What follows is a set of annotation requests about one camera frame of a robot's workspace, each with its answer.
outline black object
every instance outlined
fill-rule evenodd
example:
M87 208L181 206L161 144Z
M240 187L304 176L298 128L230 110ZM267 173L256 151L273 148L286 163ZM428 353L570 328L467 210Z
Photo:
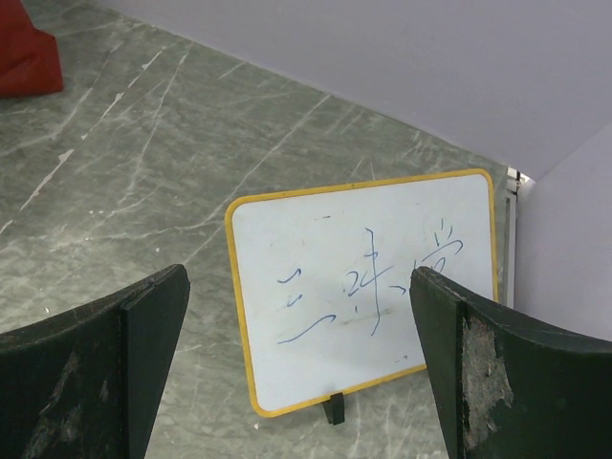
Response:
M329 400L322 404L329 424L337 426L344 422L344 395L341 392L332 395Z
M611 342L429 268L412 273L410 299L450 459L612 457Z
M0 457L142 459L188 297L175 265L0 335Z

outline white board surface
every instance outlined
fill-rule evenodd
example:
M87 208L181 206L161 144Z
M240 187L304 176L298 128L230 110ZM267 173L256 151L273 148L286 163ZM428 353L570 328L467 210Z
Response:
M263 416L422 368L415 267L496 298L483 170L245 197L227 224L251 403Z

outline wall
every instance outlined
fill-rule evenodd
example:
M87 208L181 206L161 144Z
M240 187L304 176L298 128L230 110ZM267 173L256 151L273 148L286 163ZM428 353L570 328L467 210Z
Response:
M521 196L515 309L612 339L612 123Z
M99 0L537 179L612 120L609 0Z

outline yellow frame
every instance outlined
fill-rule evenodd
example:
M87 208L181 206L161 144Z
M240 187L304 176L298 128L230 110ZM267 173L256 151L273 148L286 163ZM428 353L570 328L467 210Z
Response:
M296 411L300 408L312 406L313 404L320 404L322 402L329 400L333 394L327 394L327 395L317 397L312 400L308 400L306 402L301 402L299 404L293 404L290 406L286 406L284 408L281 408L275 411L266 411L259 405L257 401L257 393L255 391L255 379L254 379L253 369L252 369L251 349L249 346L249 333L247 330L247 318L246 318L245 308L244 308L244 299L242 297L242 286L240 284L240 275L239 275L239 270L238 270L238 256L237 256L236 244L235 244L234 234L233 234L233 226L232 226L233 213L243 204L254 203L258 201L270 201L273 199L292 198L296 196L330 193L330 192L335 192L335 191L346 191L350 189L369 188L369 187L375 187L375 186L407 184L411 182L422 182L425 180L446 179L449 177L464 177L467 175L482 175L485 177L485 179L487 179L487 183L489 185L489 212L490 212L490 220L491 220L493 299L497 301L497 295L498 295L497 293L497 250L496 250L496 242L495 242L494 193L493 193L492 178L489 175L489 173L484 169L465 169L465 170L457 170L457 171L452 171L452 172L443 172L439 174L404 177L401 179L378 180L374 182L361 182L361 183L338 185L338 186L320 186L316 188L306 188L306 189L297 189L297 190L291 190L291 191L280 191L276 193L265 193L265 194L260 194L260 195L243 196L241 198L236 199L229 205L228 210L226 211L225 225L226 225L226 233L227 233L227 238L228 238L229 261L231 263L231 276L233 278L233 289L234 289L234 294L236 296L236 307L238 309L238 321L240 324L240 335L242 338L242 348L243 348L244 357L245 357L245 367L247 370L249 395L251 398L251 405L257 414L259 414L260 416L266 417L266 418L273 418L275 416L280 416L282 414ZM393 373L391 375L388 375L382 378L377 378L376 380L372 380L370 382L364 382L362 384L358 384L352 387L348 387L346 389L342 389L342 393L350 394L352 392L362 390L366 387L372 387L380 383L386 383L388 381L392 381L397 378L400 378L401 376L405 376L411 373L415 373L417 371L424 370L425 368L426 368L425 365L415 366L413 368L409 368L404 371Z

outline red cloth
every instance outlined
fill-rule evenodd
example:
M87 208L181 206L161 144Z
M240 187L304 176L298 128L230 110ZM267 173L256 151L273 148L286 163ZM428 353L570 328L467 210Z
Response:
M0 98L62 89L55 38L34 28L21 0L0 0Z

